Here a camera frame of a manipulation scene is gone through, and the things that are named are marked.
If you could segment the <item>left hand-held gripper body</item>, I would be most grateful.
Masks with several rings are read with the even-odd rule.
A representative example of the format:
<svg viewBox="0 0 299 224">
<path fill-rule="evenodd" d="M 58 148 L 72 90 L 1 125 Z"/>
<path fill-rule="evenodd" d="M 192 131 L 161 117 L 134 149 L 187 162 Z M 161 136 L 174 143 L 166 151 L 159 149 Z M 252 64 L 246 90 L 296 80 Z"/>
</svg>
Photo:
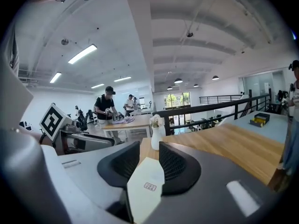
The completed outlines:
<svg viewBox="0 0 299 224">
<path fill-rule="evenodd" d="M 80 124 L 63 113 L 55 104 L 51 104 L 40 121 L 45 133 L 57 154 L 75 154 L 82 150 L 76 147 L 74 134 L 81 132 Z"/>
</svg>

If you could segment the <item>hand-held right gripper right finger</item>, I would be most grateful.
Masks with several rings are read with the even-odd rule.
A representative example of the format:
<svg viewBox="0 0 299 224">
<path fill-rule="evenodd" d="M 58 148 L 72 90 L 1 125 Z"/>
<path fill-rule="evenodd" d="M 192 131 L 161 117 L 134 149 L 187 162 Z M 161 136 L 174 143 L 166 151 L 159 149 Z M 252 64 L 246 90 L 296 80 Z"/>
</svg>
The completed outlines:
<svg viewBox="0 0 299 224">
<path fill-rule="evenodd" d="M 161 201 L 148 224 L 257 224 L 278 194 L 226 157 L 159 144 Z"/>
</svg>

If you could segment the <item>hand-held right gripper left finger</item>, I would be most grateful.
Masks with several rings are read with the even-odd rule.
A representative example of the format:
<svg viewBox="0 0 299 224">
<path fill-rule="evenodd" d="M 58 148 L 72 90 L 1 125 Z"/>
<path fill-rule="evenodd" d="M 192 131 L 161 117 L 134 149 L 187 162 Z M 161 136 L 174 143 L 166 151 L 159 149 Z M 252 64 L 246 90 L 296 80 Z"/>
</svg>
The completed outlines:
<svg viewBox="0 0 299 224">
<path fill-rule="evenodd" d="M 140 143 L 58 156 L 42 146 L 51 181 L 73 224 L 133 223 L 128 181 Z"/>
</svg>

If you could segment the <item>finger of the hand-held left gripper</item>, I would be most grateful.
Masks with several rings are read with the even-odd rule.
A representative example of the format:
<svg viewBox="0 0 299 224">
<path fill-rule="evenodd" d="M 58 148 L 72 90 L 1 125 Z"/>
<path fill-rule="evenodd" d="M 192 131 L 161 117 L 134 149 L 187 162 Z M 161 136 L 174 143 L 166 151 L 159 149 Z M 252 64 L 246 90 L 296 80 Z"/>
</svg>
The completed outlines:
<svg viewBox="0 0 299 224">
<path fill-rule="evenodd" d="M 115 145 L 113 138 L 101 137 L 88 133 L 64 134 L 62 147 L 65 154 L 95 151 Z"/>
</svg>

